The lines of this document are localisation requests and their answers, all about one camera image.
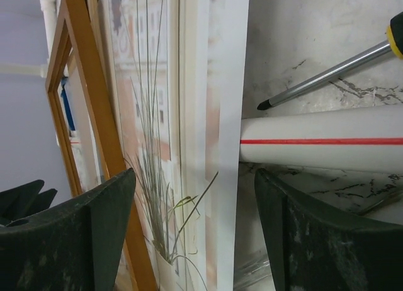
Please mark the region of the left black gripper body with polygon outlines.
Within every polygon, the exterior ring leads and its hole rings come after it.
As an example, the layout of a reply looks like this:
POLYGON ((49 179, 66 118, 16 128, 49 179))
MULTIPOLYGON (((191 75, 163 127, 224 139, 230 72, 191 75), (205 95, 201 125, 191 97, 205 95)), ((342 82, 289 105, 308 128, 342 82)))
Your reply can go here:
POLYGON ((1 191, 1 225, 31 216, 48 209, 57 190, 40 192, 43 180, 35 180, 12 189, 1 191))

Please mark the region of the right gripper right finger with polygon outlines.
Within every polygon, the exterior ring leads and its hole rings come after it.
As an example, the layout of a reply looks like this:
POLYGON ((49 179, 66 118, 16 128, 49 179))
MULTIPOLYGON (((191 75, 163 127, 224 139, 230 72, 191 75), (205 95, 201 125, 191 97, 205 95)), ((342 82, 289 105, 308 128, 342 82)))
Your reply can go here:
POLYGON ((401 290, 402 226, 360 217, 286 184, 254 176, 277 290, 401 290))

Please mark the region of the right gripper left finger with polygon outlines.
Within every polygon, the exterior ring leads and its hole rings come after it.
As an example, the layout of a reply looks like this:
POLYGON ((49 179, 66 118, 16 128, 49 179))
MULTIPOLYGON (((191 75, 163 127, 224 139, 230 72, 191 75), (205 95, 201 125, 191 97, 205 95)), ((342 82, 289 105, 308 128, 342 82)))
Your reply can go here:
POLYGON ((127 169, 1 228, 1 290, 113 290, 134 187, 127 169))

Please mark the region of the brown wooden picture frame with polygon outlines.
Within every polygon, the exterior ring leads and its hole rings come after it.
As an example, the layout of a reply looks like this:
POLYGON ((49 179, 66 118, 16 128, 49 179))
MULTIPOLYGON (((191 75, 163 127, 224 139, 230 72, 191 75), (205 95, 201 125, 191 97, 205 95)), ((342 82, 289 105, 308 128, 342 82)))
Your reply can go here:
POLYGON ((59 14, 54 22, 45 88, 71 191, 73 195, 79 195, 82 192, 81 184, 57 94, 69 56, 74 56, 76 60, 106 178, 121 173, 126 165, 85 0, 61 0, 59 14))

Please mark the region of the plant window photo print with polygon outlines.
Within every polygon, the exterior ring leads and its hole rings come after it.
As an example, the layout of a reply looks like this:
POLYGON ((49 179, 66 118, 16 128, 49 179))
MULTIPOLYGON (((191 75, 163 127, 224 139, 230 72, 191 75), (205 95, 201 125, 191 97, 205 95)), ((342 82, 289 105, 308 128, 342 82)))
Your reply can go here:
POLYGON ((249 0, 101 0, 158 290, 232 290, 249 0))

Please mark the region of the yellow black screwdriver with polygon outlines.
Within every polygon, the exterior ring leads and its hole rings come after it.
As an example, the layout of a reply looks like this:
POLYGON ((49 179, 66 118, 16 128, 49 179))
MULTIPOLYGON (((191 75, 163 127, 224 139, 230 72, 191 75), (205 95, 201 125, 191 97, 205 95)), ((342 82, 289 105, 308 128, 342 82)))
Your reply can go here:
POLYGON ((272 98, 262 101, 257 109, 265 111, 310 93, 319 86, 389 53, 394 54, 398 59, 402 58, 402 13, 391 18, 386 30, 386 40, 272 98))

